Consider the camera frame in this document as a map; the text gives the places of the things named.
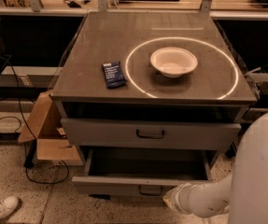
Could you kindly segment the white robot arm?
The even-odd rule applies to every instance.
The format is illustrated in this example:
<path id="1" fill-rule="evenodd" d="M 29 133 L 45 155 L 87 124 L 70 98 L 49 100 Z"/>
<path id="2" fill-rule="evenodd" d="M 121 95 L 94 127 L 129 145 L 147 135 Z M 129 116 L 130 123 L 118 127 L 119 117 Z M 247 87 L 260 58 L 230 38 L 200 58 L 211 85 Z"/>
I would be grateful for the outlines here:
<path id="1" fill-rule="evenodd" d="M 208 184 L 181 184 L 163 200 L 180 214 L 226 213 L 228 224 L 268 224 L 268 113 L 246 130 L 229 175 Z"/>

